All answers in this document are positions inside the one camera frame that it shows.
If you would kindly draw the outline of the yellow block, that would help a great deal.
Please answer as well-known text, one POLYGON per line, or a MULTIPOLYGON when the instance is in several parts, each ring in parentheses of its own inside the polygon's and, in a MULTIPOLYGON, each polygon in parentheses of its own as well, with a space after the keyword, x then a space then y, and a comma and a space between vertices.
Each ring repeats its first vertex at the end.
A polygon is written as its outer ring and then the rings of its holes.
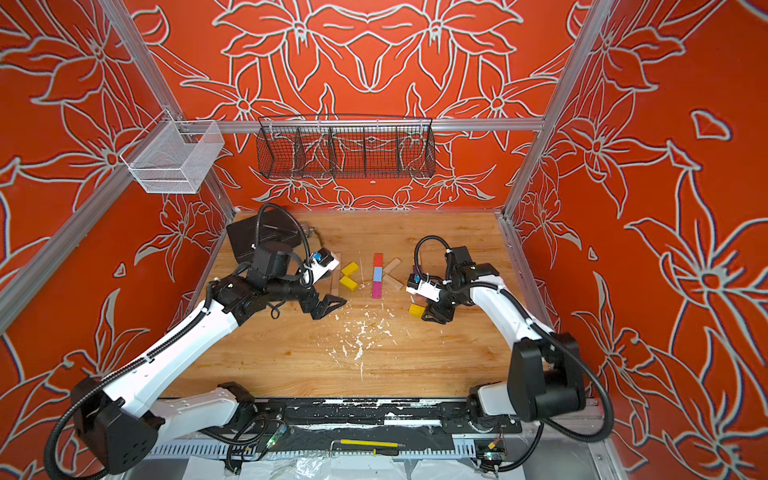
POLYGON ((341 273, 344 276, 351 276, 358 270, 359 270, 359 265, 356 262, 352 261, 341 269, 341 273))
POLYGON ((417 304, 411 304, 409 307, 409 314, 421 318, 425 313, 425 307, 417 304))
POLYGON ((355 291, 358 288, 358 283, 348 276, 343 276, 339 283, 350 291, 355 291))

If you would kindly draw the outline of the natural wooden block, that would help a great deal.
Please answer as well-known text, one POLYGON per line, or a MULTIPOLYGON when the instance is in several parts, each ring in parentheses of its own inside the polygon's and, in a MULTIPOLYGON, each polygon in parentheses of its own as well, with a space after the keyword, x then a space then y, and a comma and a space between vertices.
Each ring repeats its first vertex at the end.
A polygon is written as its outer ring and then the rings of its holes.
POLYGON ((330 293, 334 296, 339 295, 339 282, 340 282, 340 272, 334 271, 331 277, 331 290, 330 293))

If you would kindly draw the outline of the pale wooden block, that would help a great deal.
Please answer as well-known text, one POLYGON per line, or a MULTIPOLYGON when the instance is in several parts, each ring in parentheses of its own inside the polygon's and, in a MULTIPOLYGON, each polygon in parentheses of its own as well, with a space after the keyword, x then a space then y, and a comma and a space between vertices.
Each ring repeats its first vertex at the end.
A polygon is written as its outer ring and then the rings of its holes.
POLYGON ((396 269, 400 264, 402 263, 400 258, 393 258, 384 268, 383 273, 384 274, 390 274, 394 269, 396 269))

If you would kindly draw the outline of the magenta block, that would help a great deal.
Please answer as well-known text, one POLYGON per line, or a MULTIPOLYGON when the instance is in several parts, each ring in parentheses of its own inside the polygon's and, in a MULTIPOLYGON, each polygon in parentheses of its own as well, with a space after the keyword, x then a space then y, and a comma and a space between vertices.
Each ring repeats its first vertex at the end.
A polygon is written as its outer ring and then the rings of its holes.
POLYGON ((380 299, 382 297, 382 283, 374 282, 372 284, 371 297, 373 299, 380 299))

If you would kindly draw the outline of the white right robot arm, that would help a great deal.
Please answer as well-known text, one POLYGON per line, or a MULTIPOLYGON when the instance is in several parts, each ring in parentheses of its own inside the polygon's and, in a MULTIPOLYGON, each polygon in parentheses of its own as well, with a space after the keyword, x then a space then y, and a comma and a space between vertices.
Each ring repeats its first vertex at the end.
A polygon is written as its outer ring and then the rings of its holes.
POLYGON ((577 412, 586 406, 578 343, 540 322, 507 288, 489 263, 474 262, 465 247, 448 249, 446 272, 416 269, 407 291, 426 299, 421 319, 445 325, 460 306, 477 306, 511 350, 507 379, 476 388, 471 396, 485 416, 510 415, 525 422, 577 412))

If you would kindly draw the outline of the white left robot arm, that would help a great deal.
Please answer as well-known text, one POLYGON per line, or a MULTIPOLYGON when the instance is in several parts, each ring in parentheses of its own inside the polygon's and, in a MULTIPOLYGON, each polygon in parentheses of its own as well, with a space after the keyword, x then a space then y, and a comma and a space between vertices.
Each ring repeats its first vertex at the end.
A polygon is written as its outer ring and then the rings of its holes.
POLYGON ((322 248, 288 266, 287 245, 267 242, 251 262, 206 287, 204 300, 164 337, 124 367, 103 377, 86 377, 72 390, 71 406, 58 421, 72 423, 80 441, 101 464, 95 478, 126 472, 157 444, 232 420, 248 396, 243 388, 220 385, 214 391, 176 403, 161 400, 166 388, 219 340, 255 314, 295 301, 319 320, 345 299, 319 295, 315 285, 339 265, 322 248))

